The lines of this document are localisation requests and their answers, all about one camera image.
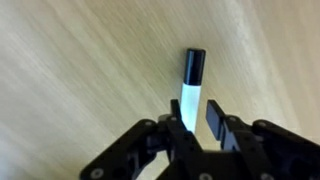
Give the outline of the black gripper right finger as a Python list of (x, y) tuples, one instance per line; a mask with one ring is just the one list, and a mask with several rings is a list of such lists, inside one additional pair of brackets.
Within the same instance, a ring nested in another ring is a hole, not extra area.
[(249, 125), (215, 100), (207, 101), (206, 120), (221, 149), (239, 154), (252, 178), (320, 180), (318, 144), (265, 119)]

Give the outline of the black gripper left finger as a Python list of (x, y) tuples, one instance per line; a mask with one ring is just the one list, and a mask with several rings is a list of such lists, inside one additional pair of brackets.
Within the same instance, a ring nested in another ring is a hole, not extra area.
[(193, 177), (192, 157), (202, 149), (182, 122), (179, 101), (170, 101), (169, 114), (157, 122), (142, 119), (86, 165), (79, 180), (136, 180), (165, 151), (169, 165), (156, 180), (188, 180)]

